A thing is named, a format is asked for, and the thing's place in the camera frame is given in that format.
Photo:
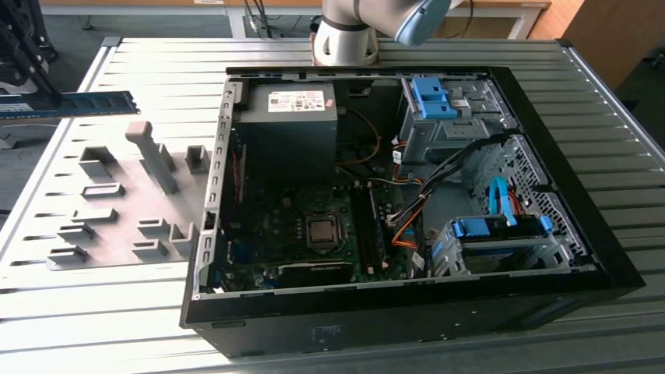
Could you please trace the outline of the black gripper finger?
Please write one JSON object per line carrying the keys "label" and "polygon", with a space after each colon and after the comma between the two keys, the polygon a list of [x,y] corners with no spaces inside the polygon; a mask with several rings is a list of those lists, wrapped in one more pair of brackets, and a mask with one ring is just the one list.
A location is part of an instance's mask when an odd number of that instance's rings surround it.
{"label": "black gripper finger", "polygon": [[1,20],[1,112],[54,111],[62,103],[48,78],[48,64],[32,39]]}
{"label": "black gripper finger", "polygon": [[37,1],[1,1],[1,21],[16,24],[16,27],[32,39],[44,58],[54,58],[54,46],[48,36]]}

